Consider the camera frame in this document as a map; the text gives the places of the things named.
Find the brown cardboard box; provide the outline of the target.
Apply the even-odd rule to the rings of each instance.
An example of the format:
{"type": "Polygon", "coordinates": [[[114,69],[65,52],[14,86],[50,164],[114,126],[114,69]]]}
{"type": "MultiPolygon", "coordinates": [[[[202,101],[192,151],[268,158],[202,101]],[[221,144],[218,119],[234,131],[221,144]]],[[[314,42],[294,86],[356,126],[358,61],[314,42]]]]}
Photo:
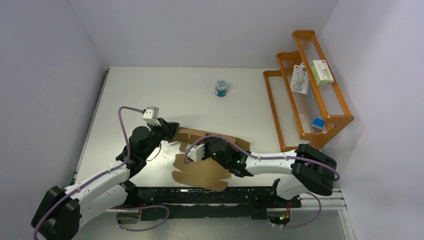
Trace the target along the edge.
{"type": "Polygon", "coordinates": [[[229,185],[224,180],[232,176],[227,169],[224,169],[211,157],[188,164],[184,161],[186,147],[206,134],[215,135],[214,132],[186,127],[179,128],[174,140],[180,142],[180,153],[175,155],[173,166],[177,170],[174,170],[171,175],[173,180],[180,184],[212,191],[223,191],[229,185]]]}

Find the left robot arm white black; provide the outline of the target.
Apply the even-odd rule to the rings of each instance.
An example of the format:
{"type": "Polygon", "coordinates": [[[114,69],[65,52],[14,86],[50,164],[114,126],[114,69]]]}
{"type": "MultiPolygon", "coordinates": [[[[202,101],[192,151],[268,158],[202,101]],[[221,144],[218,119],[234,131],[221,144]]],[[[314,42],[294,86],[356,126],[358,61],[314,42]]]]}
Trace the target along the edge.
{"type": "Polygon", "coordinates": [[[105,211],[134,207],[139,194],[130,179],[147,165],[147,158],[163,141],[174,140],[179,126],[163,118],[138,126],[106,168],[65,188],[50,188],[31,220],[33,239],[71,240],[83,225],[105,211]]]}

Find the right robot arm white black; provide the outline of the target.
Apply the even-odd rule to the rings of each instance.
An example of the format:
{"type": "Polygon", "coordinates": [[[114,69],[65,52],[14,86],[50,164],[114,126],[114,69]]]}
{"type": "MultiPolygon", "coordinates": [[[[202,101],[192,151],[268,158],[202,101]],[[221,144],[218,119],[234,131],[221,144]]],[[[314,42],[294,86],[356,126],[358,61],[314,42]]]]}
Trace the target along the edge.
{"type": "Polygon", "coordinates": [[[305,193],[330,196],[334,183],[340,179],[337,162],[308,144],[299,144],[295,150],[286,152],[257,153],[243,150],[221,136],[208,135],[197,150],[202,156],[193,160],[212,158],[240,178],[280,175],[269,197],[275,207],[282,207],[288,200],[305,193]]]}

